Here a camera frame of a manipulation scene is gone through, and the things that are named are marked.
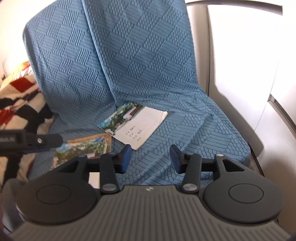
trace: photograph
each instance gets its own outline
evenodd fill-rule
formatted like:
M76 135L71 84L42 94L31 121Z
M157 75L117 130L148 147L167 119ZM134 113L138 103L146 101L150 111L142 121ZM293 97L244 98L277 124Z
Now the photograph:
M54 169L68 160L78 156L87 155L88 159L99 158L102 154L111 151L111 136L99 134L91 137L84 137L69 140L56 149L51 169Z
M113 136L126 122L130 121L144 106L128 102L117 109L108 119L98 124L106 133Z

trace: logo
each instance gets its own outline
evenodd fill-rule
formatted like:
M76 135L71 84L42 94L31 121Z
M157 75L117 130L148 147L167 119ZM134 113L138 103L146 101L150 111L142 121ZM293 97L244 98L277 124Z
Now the logo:
M150 191L152 191L152 190L154 190L153 187L147 187L147 188L146 188L146 191L148 191L148 192L150 192Z
M15 137L0 137L0 142L15 142Z

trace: white wall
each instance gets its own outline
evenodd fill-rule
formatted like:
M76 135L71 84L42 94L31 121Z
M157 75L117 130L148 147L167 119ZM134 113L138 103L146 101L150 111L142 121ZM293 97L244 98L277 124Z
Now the white wall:
M2 62L17 53L26 58L22 41L25 24L38 12L55 0L2 0L0 1L0 76L3 75Z

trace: textured blue fabric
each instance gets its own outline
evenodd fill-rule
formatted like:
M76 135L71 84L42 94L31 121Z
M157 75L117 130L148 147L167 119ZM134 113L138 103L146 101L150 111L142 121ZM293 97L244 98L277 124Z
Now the textured blue fabric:
M132 152L127 172L117 176L120 185L180 184L171 144L204 158L223 153L247 160L248 145L197 83L184 0L58 0L27 23L23 36L57 115L51 133L65 140L101 133L96 125L126 101L169 112ZM113 140L114 151L123 146ZM31 179L50 169L53 153L36 157Z

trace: white cabinet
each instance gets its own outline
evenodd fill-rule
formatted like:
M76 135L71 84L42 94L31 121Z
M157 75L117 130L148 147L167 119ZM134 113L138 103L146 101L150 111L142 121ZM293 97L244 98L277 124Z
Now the white cabinet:
M271 94L296 123L296 2L283 6L281 55Z
M296 139L273 103L267 103L250 145L265 177L284 192L280 225L290 233L296 232Z
M208 9L213 42L209 96L248 142L275 78L282 16L236 6Z

